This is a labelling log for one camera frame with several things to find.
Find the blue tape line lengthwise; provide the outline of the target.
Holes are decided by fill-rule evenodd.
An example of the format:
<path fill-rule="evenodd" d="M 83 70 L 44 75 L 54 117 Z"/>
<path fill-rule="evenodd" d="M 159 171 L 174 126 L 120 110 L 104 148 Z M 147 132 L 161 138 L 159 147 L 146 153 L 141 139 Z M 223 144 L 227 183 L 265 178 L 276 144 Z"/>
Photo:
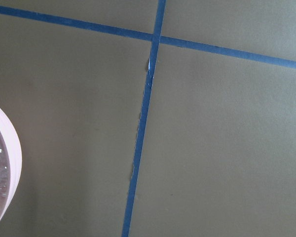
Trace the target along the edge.
<path fill-rule="evenodd" d="M 138 133 L 136 137 L 136 144 L 135 144 L 135 150 L 134 150 L 133 170 L 132 170 L 132 175 L 129 183 L 127 202 L 126 202 L 123 226 L 122 226 L 122 232 L 121 232 L 122 237 L 128 237 L 130 233 L 132 213 L 133 213 L 134 201 L 136 196 L 137 182 L 138 182 L 141 157 L 142 157 L 142 149 L 143 149 L 144 138 L 145 138 L 146 124 L 148 119 L 148 110 L 149 110 L 150 97 L 151 97 L 155 67 L 156 67 L 157 56 L 158 56 L 158 49 L 159 49 L 160 38 L 161 38 L 165 7 L 166 7 L 166 0 L 160 0 L 157 6 L 155 24 L 154 24 L 153 34 L 152 34 L 150 55 L 149 55 L 149 61 L 148 61 L 148 70 L 147 70 L 146 82 L 144 87 L 140 119 L 138 124 Z"/>

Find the blue tape line crosswise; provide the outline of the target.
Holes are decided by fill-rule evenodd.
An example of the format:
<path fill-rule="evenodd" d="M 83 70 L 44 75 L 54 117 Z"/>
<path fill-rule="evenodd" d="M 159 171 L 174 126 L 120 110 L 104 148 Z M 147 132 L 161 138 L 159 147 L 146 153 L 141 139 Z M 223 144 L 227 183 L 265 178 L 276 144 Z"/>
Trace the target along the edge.
<path fill-rule="evenodd" d="M 126 38 L 131 38 L 131 39 L 144 40 L 144 41 L 152 41 L 152 37 L 153 37 L 153 34 L 150 34 L 150 33 L 144 33 L 144 32 L 134 31 L 134 30 L 125 29 L 125 28 L 91 23 L 91 22 L 76 20 L 72 18 L 54 16 L 54 15 L 22 10 L 17 8 L 11 8 L 6 6 L 0 6 L 0 14 L 19 17 L 19 18 L 25 18 L 30 20 L 36 20 L 36 21 L 41 21 L 41 22 L 46 22 L 51 24 L 63 25 L 68 27 L 74 27 L 74 28 L 79 28 L 79 29 L 84 29 L 89 31 L 95 31 L 95 32 L 100 32 L 100 33 L 105 33 L 110 35 L 117 35 L 117 36 L 122 36 Z M 242 50 L 219 47 L 215 45 L 204 44 L 200 42 L 188 41 L 188 40 L 166 37 L 166 36 L 160 37 L 160 43 L 177 46 L 181 48 L 199 50 L 199 51 L 204 51 L 204 52 L 209 52 L 209 53 L 214 53 L 219 55 L 225 55 L 225 56 L 230 56 L 235 58 L 241 58 L 241 59 L 296 69 L 296 61 L 272 57 L 272 56 L 266 56 L 262 54 L 251 53 L 251 52 L 242 51 Z"/>

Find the pink bowl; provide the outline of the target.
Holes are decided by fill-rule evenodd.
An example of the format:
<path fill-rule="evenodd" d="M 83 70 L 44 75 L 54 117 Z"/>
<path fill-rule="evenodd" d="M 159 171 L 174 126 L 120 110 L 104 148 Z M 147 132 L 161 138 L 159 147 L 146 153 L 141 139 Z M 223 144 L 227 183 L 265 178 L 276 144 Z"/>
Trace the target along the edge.
<path fill-rule="evenodd" d="M 6 147 L 9 171 L 9 192 L 4 209 L 2 210 L 2 213 L 0 215 L 1 220 L 16 192 L 22 169 L 22 149 L 19 137 L 10 119 L 7 117 L 7 115 L 3 112 L 1 108 L 0 133 L 3 137 L 3 141 Z"/>

